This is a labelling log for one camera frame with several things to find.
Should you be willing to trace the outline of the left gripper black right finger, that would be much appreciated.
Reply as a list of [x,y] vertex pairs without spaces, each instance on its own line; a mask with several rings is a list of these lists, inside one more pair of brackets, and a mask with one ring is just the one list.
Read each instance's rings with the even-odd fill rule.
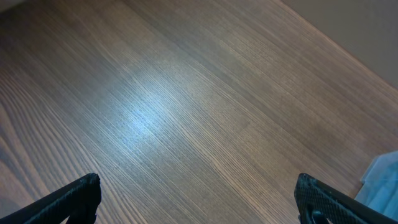
[[298,175],[294,198],[301,224],[397,224],[306,173]]

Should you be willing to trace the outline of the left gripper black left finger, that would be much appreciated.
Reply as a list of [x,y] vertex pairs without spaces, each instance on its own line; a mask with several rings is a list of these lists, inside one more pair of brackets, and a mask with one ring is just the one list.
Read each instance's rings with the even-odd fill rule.
[[89,173],[40,200],[1,218],[1,223],[94,224],[101,203],[100,177]]

